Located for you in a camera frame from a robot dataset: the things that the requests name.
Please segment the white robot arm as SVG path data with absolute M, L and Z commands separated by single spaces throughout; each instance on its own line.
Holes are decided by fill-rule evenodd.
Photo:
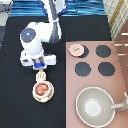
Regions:
M 24 67 L 46 69 L 56 64 L 55 55 L 44 53 L 43 43 L 57 43 L 62 36 L 58 13 L 65 7 L 65 0 L 41 0 L 48 14 L 47 22 L 30 22 L 20 33 L 23 47 L 20 62 Z

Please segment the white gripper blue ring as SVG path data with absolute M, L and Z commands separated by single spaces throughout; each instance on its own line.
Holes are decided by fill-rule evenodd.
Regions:
M 21 52 L 20 62 L 24 67 L 32 67 L 33 70 L 47 69 L 49 65 L 56 65 L 55 55 L 31 56 L 25 50 Z

